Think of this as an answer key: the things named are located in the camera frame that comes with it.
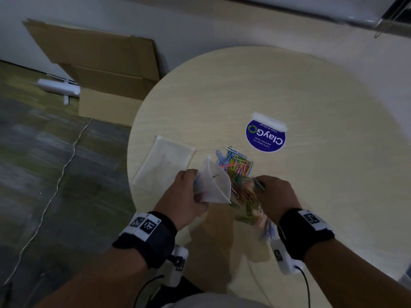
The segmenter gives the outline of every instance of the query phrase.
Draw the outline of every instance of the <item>person's left hand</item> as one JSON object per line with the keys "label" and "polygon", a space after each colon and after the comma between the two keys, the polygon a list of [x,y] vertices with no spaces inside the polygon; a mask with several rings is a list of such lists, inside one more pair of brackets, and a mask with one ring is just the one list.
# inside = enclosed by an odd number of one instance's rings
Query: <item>person's left hand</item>
{"label": "person's left hand", "polygon": [[166,190],[153,211],[165,214],[182,230],[192,220],[207,212],[208,203],[197,203],[193,195],[194,177],[198,170],[179,171],[172,185]]}

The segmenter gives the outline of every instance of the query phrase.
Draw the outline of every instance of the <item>round wooden table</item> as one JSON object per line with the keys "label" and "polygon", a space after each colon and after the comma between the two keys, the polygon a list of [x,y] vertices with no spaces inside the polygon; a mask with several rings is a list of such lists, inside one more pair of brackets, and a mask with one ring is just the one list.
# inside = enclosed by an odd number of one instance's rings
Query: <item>round wooden table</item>
{"label": "round wooden table", "polygon": [[[281,150],[264,153],[249,144],[254,111],[287,124]],[[130,182],[156,135],[195,147],[192,168],[232,146],[254,161],[253,176],[290,181],[302,206],[368,262],[395,279],[408,267],[410,148],[394,119],[343,69],[274,47],[198,56],[164,77],[141,105],[129,139]],[[154,207],[156,196],[130,188],[137,211]],[[188,279],[205,291],[306,307],[303,277],[282,275],[258,231],[234,221],[235,214],[214,204],[177,235],[189,248]],[[312,306],[330,307],[309,274],[308,280]]]}

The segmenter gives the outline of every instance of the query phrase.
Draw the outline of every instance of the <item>floor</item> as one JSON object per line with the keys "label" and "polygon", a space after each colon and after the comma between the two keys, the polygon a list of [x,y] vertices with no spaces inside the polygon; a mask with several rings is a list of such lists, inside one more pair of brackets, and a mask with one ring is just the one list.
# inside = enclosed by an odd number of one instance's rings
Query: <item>floor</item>
{"label": "floor", "polygon": [[[89,122],[78,100],[33,83],[47,77],[0,62],[0,285],[34,233],[54,194],[72,145]],[[93,121],[66,168],[37,238],[13,276],[9,307],[32,307],[96,254],[106,250],[134,213],[127,180],[130,128]],[[4,294],[0,294],[0,307]]]}

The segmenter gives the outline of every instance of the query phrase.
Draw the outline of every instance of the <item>pile of paper clips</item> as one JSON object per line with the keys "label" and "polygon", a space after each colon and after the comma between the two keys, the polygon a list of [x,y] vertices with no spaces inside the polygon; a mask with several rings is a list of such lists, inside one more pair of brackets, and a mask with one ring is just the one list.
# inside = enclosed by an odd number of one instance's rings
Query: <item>pile of paper clips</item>
{"label": "pile of paper clips", "polygon": [[247,160],[245,155],[230,146],[223,145],[223,147],[228,150],[226,156],[223,156],[220,150],[215,153],[218,158],[217,164],[226,171],[231,180],[231,194],[234,199],[231,200],[230,205],[235,209],[245,206],[245,216],[238,215],[236,219],[249,225],[265,228],[263,237],[273,238],[274,224],[264,214],[253,192],[254,177],[249,177],[254,162]]}

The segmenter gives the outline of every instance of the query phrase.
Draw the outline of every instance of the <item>blue circular sticker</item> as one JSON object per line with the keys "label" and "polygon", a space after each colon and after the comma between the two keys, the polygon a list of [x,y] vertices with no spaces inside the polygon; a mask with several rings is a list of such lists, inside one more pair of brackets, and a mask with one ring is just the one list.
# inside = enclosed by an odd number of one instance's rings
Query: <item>blue circular sticker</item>
{"label": "blue circular sticker", "polygon": [[245,136],[254,148],[264,152],[280,150],[285,144],[285,133],[274,130],[255,120],[247,125]]}

